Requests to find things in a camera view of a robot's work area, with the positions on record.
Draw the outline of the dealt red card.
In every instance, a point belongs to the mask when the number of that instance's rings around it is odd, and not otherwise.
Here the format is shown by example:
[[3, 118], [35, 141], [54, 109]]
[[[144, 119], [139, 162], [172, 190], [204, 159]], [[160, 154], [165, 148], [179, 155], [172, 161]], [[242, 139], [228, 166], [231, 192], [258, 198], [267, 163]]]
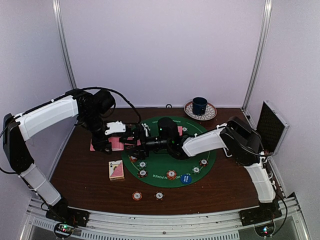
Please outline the dealt red card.
[[96, 151], [95, 148], [94, 148], [94, 146], [93, 146], [93, 144], [92, 144], [92, 140], [90, 141], [90, 148], [89, 148], [89, 150], [90, 150], [91, 152], [95, 152], [95, 151]]
[[177, 130], [178, 130], [179, 136], [182, 136], [183, 135], [183, 127], [182, 126], [178, 126]]

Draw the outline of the orange chips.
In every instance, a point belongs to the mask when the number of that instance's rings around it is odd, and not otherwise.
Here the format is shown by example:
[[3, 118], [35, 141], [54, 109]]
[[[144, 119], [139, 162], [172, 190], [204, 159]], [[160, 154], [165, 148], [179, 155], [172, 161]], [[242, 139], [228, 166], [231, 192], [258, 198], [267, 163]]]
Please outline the orange chips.
[[129, 159], [130, 159], [131, 162], [136, 162], [136, 161], [138, 160], [138, 159], [137, 159], [136, 157], [134, 157], [134, 156], [130, 156]]
[[177, 176], [177, 173], [175, 170], [169, 170], [167, 173], [166, 173], [166, 177], [169, 179], [169, 180], [174, 180]]

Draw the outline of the dark chips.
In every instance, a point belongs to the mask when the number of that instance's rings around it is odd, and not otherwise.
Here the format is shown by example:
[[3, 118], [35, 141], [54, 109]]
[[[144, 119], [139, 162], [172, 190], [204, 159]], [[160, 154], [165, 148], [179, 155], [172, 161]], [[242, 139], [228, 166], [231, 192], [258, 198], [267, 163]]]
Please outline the dark chips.
[[138, 173], [137, 173], [139, 178], [145, 178], [148, 176], [148, 171], [145, 169], [141, 169]]
[[208, 164], [209, 164], [209, 162], [208, 162], [207, 159], [201, 159], [201, 160], [199, 161], [199, 165], [200, 165], [201, 167], [206, 167]]

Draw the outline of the dealt red card top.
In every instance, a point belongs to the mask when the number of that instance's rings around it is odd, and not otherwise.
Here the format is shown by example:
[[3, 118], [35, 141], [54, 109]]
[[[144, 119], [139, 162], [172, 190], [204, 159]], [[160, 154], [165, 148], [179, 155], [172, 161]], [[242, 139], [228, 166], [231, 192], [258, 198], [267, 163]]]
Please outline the dealt red card top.
[[179, 136], [182, 136], [183, 135], [183, 127], [182, 126], [178, 126], [177, 130], [178, 130]]

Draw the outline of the orange poker chip stack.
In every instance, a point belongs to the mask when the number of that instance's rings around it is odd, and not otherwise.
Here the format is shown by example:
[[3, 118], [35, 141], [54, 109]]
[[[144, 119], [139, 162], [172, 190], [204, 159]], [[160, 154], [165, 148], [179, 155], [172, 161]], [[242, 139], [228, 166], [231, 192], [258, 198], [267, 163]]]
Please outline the orange poker chip stack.
[[135, 201], [140, 201], [142, 199], [143, 195], [140, 191], [135, 191], [132, 193], [132, 199]]

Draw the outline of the dark red poker chip stack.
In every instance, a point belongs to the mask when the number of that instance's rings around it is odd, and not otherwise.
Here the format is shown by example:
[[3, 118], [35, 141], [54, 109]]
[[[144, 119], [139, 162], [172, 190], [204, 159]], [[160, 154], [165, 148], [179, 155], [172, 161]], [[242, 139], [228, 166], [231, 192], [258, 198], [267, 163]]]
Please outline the dark red poker chip stack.
[[155, 197], [156, 200], [162, 201], [164, 199], [164, 197], [165, 197], [165, 194], [162, 191], [157, 191], [154, 194], [154, 197]]

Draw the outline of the blue small blind button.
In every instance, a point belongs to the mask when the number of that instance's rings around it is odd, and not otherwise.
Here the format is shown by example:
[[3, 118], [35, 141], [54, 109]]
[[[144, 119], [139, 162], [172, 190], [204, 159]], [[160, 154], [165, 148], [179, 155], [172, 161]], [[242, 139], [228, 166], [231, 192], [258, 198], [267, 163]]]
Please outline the blue small blind button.
[[189, 185], [192, 182], [192, 176], [188, 174], [183, 174], [180, 177], [180, 182], [184, 185]]

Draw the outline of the red backed card deck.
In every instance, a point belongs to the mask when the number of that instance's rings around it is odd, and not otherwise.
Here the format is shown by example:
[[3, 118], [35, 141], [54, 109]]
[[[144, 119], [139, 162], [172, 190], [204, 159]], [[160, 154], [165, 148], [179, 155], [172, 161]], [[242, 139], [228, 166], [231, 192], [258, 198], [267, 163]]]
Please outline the red backed card deck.
[[120, 142], [120, 138], [115, 136], [110, 137], [108, 141], [109, 143], [111, 143], [111, 150], [113, 152], [123, 151], [125, 149], [125, 146], [134, 146], [134, 144], [132, 143]]

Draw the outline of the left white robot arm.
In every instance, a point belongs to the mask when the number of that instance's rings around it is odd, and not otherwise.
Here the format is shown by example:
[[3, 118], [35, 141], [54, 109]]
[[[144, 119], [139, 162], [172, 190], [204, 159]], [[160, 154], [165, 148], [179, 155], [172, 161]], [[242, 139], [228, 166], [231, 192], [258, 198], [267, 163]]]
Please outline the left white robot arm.
[[99, 88], [95, 94], [88, 89], [76, 88], [23, 113], [7, 114], [3, 119], [3, 150], [12, 174], [18, 175], [38, 194], [61, 222], [72, 218], [68, 201], [36, 166], [26, 141], [56, 123], [76, 117], [91, 132], [93, 148], [109, 153], [112, 151], [109, 137], [126, 131], [122, 122], [106, 123], [102, 118], [115, 104], [114, 97], [106, 88]]

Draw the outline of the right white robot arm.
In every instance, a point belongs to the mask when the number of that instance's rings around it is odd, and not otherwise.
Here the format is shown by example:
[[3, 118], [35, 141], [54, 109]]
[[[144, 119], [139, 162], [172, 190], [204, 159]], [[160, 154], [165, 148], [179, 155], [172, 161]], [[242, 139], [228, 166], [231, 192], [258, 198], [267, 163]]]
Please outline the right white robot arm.
[[152, 136], [148, 125], [136, 125], [129, 132], [129, 145], [125, 151], [129, 156], [145, 160], [152, 151], [166, 151], [177, 160], [187, 160], [202, 153], [217, 149], [230, 152], [236, 162], [243, 166], [255, 187], [262, 206], [256, 210], [259, 220], [268, 220], [275, 212], [274, 184], [264, 166], [269, 153], [265, 153], [261, 136], [238, 117], [200, 134], [180, 134], [177, 123], [170, 117], [157, 121], [157, 135]]

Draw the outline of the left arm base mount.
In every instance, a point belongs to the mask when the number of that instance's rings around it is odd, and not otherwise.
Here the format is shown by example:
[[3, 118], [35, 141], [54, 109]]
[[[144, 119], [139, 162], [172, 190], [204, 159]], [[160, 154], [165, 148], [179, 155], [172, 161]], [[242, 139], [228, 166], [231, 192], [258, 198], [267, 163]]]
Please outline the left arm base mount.
[[67, 223], [73, 227], [86, 227], [89, 221], [90, 213], [85, 210], [67, 208], [66, 213], [58, 214], [48, 210], [45, 214], [47, 219], [57, 222]]

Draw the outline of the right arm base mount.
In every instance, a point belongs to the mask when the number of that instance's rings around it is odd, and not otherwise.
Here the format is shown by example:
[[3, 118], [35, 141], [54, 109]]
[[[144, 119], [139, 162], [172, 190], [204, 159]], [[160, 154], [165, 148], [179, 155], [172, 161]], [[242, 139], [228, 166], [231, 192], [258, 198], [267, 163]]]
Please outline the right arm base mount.
[[279, 209], [271, 210], [262, 207], [245, 209], [239, 212], [242, 226], [256, 225], [272, 221], [275, 218], [280, 218], [282, 215], [283, 214]]

